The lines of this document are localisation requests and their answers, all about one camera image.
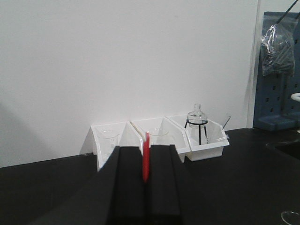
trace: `glass flask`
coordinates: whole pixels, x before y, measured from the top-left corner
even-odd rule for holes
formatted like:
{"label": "glass flask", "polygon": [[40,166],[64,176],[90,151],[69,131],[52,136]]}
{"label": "glass flask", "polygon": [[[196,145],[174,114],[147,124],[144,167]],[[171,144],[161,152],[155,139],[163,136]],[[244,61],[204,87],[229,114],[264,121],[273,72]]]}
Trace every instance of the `glass flask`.
{"label": "glass flask", "polygon": [[189,126],[195,129],[199,129],[199,124],[204,125],[208,122],[206,114],[201,111],[200,104],[198,103],[195,104],[194,110],[187,114],[187,119],[190,123],[196,124],[194,125],[189,123]]}

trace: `clear glass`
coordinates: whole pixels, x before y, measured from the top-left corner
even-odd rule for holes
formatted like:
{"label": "clear glass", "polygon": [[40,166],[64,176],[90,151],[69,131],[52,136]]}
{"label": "clear glass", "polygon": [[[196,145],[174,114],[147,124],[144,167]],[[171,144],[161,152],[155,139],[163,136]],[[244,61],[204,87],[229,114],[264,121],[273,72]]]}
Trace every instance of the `clear glass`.
{"label": "clear glass", "polygon": [[119,143],[119,133],[114,130],[100,132],[100,150],[102,160],[105,162]]}
{"label": "clear glass", "polygon": [[161,144],[170,145],[174,144],[174,138],[170,135],[168,130],[162,128],[151,128],[148,130],[150,136],[150,145]]}
{"label": "clear glass", "polygon": [[281,213],[281,225],[300,225],[300,214],[293,211]]}
{"label": "clear glass", "polygon": [[[189,122],[196,124],[206,124],[208,122],[206,114],[201,111],[200,107],[201,105],[196,103],[194,110],[187,114],[187,119]],[[189,126],[194,129],[199,129],[198,125],[189,123]]]}

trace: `glass beaker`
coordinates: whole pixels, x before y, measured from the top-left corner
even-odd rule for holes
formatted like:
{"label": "glass beaker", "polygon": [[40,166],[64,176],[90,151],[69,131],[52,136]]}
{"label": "glass beaker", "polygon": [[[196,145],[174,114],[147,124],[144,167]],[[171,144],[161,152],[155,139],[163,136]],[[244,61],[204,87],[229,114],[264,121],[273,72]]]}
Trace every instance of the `glass beaker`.
{"label": "glass beaker", "polygon": [[174,144],[174,138],[169,134],[168,130],[162,128],[151,128],[148,130],[150,136],[150,145],[161,144],[170,145]]}
{"label": "glass beaker", "polygon": [[281,213],[281,225],[300,225],[300,214],[293,211]]}
{"label": "glass beaker", "polygon": [[114,130],[103,130],[100,133],[100,150],[102,160],[106,161],[114,148],[118,145],[119,133]]}

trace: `blue pegboard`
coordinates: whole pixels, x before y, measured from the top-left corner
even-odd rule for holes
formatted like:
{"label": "blue pegboard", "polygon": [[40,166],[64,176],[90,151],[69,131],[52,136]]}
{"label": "blue pegboard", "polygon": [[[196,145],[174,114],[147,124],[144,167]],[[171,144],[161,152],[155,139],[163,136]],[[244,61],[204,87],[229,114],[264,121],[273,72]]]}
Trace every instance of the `blue pegboard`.
{"label": "blue pegboard", "polygon": [[[265,12],[265,15],[276,15],[281,12]],[[295,18],[297,13],[288,13]],[[300,23],[295,32],[295,75],[263,76],[261,60],[259,60],[255,97],[253,127],[268,131],[300,127],[300,102],[291,99],[291,94],[300,92]]]}

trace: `black metal stand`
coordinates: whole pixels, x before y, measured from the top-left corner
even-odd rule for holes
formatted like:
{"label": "black metal stand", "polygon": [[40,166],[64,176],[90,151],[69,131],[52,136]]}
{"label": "black metal stand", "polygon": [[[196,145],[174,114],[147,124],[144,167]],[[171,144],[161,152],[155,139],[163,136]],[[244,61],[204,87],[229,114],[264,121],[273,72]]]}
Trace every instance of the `black metal stand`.
{"label": "black metal stand", "polygon": [[204,132],[205,132],[205,136],[206,136],[206,139],[207,139],[207,133],[206,133],[206,126],[205,126],[205,124],[207,124],[208,121],[205,122],[205,123],[192,123],[192,122],[190,122],[190,121],[187,119],[187,122],[186,122],[184,128],[187,128],[187,124],[188,124],[188,123],[189,123],[189,124],[193,124],[193,125],[198,125],[198,126],[199,126],[199,145],[201,145],[201,125],[204,125]]}

